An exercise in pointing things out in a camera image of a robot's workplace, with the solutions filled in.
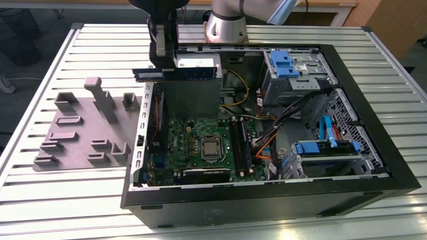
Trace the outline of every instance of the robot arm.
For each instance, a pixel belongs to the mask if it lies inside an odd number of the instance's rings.
[[[205,37],[212,43],[246,40],[245,15],[268,24],[281,25],[301,0],[212,0]]]
[[[149,14],[149,61],[157,69],[173,71],[178,32],[176,9],[189,0],[128,0]],[[241,43],[246,39],[248,15],[269,24],[281,25],[290,10],[301,0],[212,0],[212,14],[205,28],[205,36],[213,43]]]
[[[128,0],[129,3],[149,14],[146,21],[149,31],[149,61],[156,68],[176,68],[176,51],[178,48],[178,31],[176,9],[189,0]]]

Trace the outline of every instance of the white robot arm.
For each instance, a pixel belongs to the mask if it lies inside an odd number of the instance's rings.
[[[301,0],[212,0],[205,27],[210,43],[242,43],[248,37],[245,16],[281,25]]]

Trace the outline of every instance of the cpu socket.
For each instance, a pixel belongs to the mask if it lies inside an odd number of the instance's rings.
[[[202,137],[200,139],[201,144],[201,159],[202,160],[217,160],[221,158],[221,139],[218,137]]]

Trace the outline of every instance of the ram slot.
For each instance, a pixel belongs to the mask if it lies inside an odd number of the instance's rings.
[[[233,167],[236,176],[244,177],[245,174],[253,172],[250,169],[250,149],[246,137],[245,123],[242,119],[230,119],[229,121],[229,137],[233,156]]]

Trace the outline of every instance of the slotted metal table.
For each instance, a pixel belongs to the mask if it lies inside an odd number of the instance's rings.
[[[180,42],[202,42],[204,27],[178,28]],[[145,25],[70,29],[0,157],[0,239],[373,239],[427,237],[427,95],[374,34],[358,27],[248,26],[250,43],[332,44],[422,186],[356,212],[325,218],[149,229],[120,209],[125,168],[34,172],[58,92],[84,97],[84,80],[102,78],[113,97],[136,92],[130,69],[148,63]]]

